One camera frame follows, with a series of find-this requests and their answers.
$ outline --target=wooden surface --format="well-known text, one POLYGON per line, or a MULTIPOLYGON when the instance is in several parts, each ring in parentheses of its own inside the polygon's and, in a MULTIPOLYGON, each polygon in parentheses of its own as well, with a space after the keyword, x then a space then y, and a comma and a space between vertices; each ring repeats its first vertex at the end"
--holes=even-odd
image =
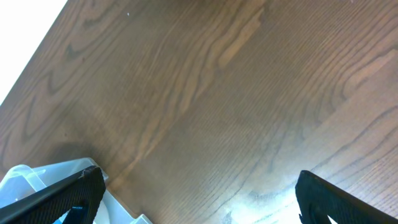
POLYGON ((0 173, 92 157, 154 223, 298 223, 308 169, 398 217, 397 5, 69 1, 0 107, 0 173))

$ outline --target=white container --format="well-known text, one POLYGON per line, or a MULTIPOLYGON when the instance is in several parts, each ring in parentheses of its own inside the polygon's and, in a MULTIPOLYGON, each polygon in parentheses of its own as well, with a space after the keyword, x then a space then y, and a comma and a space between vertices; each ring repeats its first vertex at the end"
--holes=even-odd
MULTIPOLYGON (((0 182, 0 208, 34 194, 92 165, 98 166, 93 159, 82 158, 33 169, 27 165, 15 166, 7 172, 0 182)), ((104 181, 106 181, 108 175, 103 170, 102 173, 104 181)), ((65 216, 55 223, 61 223, 65 216)), ((108 190, 105 190, 94 223, 152 224, 144 214, 137 219, 133 219, 108 190)))

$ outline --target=brown wooden tabletop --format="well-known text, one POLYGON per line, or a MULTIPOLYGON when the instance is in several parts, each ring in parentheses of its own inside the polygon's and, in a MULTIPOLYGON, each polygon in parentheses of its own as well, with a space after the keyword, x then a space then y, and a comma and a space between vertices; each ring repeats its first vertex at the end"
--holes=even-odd
POLYGON ((68 1, 0 177, 80 157, 154 223, 298 223, 302 169, 398 217, 398 2, 68 1))

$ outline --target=white floor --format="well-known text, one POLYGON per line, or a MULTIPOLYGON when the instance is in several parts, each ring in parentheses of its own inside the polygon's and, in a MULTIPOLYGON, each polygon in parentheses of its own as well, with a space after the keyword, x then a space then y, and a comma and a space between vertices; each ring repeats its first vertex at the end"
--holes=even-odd
POLYGON ((66 1, 0 1, 0 105, 66 1))

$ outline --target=translucent plastic bin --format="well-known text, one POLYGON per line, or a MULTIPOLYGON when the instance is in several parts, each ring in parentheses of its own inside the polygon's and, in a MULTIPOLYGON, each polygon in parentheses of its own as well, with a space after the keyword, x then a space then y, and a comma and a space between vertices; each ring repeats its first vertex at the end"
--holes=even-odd
MULTIPOLYGON (((89 166, 98 166, 91 158, 76 159, 31 169, 26 165, 11 168, 0 182, 0 208, 38 192, 89 166)), ((103 171, 106 181, 108 175, 103 171)), ((66 215, 55 223, 61 223, 66 215)), ((145 215, 133 219, 121 204, 105 190, 101 205, 94 220, 95 224, 127 223, 152 224, 145 215)))

